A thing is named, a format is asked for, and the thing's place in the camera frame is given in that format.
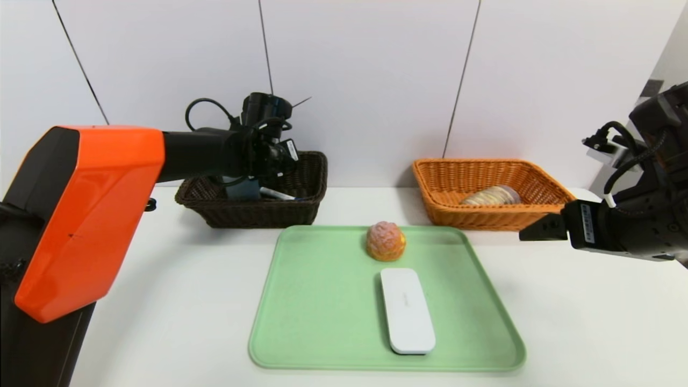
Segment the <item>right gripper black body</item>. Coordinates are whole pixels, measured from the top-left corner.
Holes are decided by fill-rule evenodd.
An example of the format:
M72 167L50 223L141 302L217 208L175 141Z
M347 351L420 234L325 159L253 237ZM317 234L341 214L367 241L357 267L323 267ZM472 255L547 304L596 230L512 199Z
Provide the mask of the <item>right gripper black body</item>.
M626 216L606 202L575 200L561 211L570 243L577 250L622 257L657 257L651 222Z

